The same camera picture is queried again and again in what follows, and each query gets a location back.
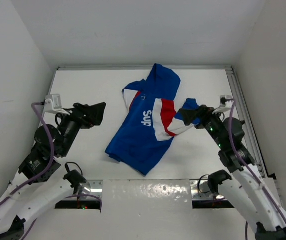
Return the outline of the blue white red jacket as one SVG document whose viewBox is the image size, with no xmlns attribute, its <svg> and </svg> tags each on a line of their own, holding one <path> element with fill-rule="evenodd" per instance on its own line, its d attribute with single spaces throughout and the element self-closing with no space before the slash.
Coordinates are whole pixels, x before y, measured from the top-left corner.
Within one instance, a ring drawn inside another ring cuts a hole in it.
<svg viewBox="0 0 286 240">
<path fill-rule="evenodd" d="M 198 125 L 185 125 L 176 111 L 175 99 L 181 84 L 171 69 L 154 64 L 147 79 L 128 84 L 122 95 L 128 114 L 105 153 L 146 176 L 169 150 L 174 137 Z"/>
</svg>

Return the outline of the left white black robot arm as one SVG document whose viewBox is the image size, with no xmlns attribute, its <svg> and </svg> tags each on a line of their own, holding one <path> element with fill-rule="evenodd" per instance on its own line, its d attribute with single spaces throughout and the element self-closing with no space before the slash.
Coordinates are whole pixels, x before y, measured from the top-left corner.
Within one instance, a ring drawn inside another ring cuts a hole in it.
<svg viewBox="0 0 286 240">
<path fill-rule="evenodd" d="M 39 195 L 35 192 L 61 167 L 57 160 L 67 156 L 79 131 L 101 125 L 106 105 L 74 103 L 72 108 L 63 108 L 49 100 L 31 104 L 41 126 L 29 155 L 0 198 L 0 240 L 24 240 L 37 219 L 62 200 L 102 202 L 89 191 L 82 169 L 70 169 L 70 162 L 64 164 L 66 172 L 57 184 Z"/>
</svg>

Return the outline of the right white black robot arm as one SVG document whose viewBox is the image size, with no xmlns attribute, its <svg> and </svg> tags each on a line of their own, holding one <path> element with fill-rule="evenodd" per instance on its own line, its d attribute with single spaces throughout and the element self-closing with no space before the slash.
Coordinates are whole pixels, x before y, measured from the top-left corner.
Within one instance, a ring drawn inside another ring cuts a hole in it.
<svg viewBox="0 0 286 240">
<path fill-rule="evenodd" d="M 286 211 L 262 178 L 249 150 L 242 143 L 244 121 L 233 116 L 221 120 L 216 109 L 202 105 L 181 108 L 183 122 L 205 129 L 219 147 L 225 170 L 208 176 L 207 186 L 222 195 L 241 214 L 257 240 L 286 240 Z"/>
</svg>

